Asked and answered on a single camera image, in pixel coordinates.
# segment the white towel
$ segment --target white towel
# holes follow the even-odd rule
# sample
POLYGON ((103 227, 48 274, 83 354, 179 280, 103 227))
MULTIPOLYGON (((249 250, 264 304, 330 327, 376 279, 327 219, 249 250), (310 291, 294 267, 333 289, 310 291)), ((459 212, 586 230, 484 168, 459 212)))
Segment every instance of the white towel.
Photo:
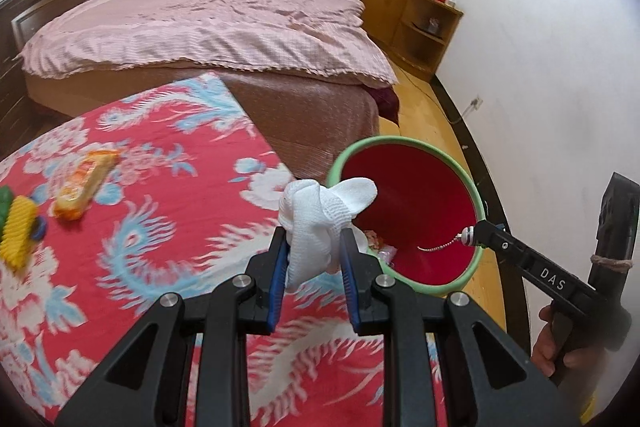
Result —
POLYGON ((298 180, 287 185, 278 214, 290 246, 287 291, 295 291, 324 271, 335 273, 340 269, 342 229, 353 230, 358 250, 367 251, 366 236, 351 220, 377 195, 376 184, 367 178, 351 178, 331 188, 322 187, 315 180, 298 180))

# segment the white wall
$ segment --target white wall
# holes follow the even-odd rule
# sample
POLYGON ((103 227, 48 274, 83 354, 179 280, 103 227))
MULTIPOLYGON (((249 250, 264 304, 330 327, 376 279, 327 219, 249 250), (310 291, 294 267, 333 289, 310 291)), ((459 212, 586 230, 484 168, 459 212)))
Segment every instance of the white wall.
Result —
MULTIPOLYGON (((466 123, 514 235, 585 279, 611 173, 640 182, 640 0, 457 1, 465 16, 438 77, 458 108, 484 100, 466 123)), ((549 299, 527 294, 535 338, 549 299)), ((640 267, 623 304, 636 323, 604 398, 638 354, 640 267)))

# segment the pink bedspread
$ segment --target pink bedspread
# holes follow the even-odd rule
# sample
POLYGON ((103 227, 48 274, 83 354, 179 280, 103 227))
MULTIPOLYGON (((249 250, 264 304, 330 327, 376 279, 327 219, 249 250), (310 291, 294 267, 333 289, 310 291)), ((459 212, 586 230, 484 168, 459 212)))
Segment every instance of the pink bedspread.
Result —
MULTIPOLYGON (((243 272, 267 249, 290 179, 210 73, 91 111, 0 162, 0 183, 31 195, 49 225, 23 277, 0 263, 0 362, 27 403, 53 420, 160 295, 199 295, 243 272), (82 220, 62 226, 53 197, 103 147, 121 162, 82 220)), ((354 334, 340 274, 305 283, 286 295, 275 333, 248 340, 252 425, 380 425, 382 347, 354 334)), ((430 353, 443 418, 433 343, 430 353)))
POLYGON ((363 9, 359 0, 91 0, 43 26, 21 55, 43 78, 188 60, 388 87, 396 78, 360 27, 363 9))

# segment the wooden cabinet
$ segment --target wooden cabinet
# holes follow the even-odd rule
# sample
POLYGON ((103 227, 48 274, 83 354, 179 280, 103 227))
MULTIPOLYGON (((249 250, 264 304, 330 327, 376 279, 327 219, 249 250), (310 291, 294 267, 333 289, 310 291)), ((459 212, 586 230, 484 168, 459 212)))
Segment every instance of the wooden cabinet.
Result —
POLYGON ((373 38, 391 44, 406 0, 362 0, 362 27, 373 38))
POLYGON ((362 28, 398 65, 429 82, 462 12, 436 0, 362 1, 362 28))

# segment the metal screw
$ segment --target metal screw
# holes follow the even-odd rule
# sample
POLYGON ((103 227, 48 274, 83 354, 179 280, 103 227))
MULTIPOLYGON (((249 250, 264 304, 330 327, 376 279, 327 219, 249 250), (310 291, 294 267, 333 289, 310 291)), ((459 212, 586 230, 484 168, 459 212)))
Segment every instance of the metal screw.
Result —
POLYGON ((251 284, 251 276, 241 273, 234 277, 233 283, 236 288, 246 288, 251 284))
POLYGON ((179 300, 180 298, 178 297, 178 294, 165 293, 160 297, 160 305, 164 306, 165 308, 173 308, 179 300))
POLYGON ((467 304, 469 304, 469 295, 464 292, 452 293, 451 302, 456 306, 466 306, 467 304))
POLYGON ((391 288, 391 286, 396 284, 396 279, 386 273, 382 273, 376 277, 376 284, 383 288, 391 288))

